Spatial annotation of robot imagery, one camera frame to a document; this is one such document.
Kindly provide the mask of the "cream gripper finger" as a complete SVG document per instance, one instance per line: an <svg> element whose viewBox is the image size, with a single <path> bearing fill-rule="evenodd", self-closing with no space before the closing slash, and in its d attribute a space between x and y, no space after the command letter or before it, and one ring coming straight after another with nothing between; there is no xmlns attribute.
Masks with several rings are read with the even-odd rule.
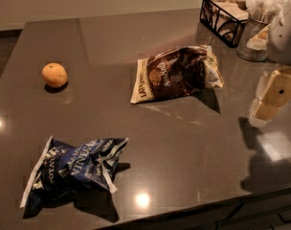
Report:
<svg viewBox="0 0 291 230"><path fill-rule="evenodd" d="M268 71L264 71L257 84L256 95L250 106L249 123L252 127L265 127L280 112L279 107L268 104L262 99L270 76Z"/></svg>

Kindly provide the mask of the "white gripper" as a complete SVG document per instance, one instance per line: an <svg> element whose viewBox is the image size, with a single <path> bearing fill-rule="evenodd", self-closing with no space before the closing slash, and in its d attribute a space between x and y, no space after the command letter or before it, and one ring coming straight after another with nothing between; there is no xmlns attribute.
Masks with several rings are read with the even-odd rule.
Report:
<svg viewBox="0 0 291 230"><path fill-rule="evenodd" d="M288 0L269 27L268 57L276 63L291 65L291 0ZM261 96L264 103L282 107L291 101L291 67L275 70Z"/></svg>

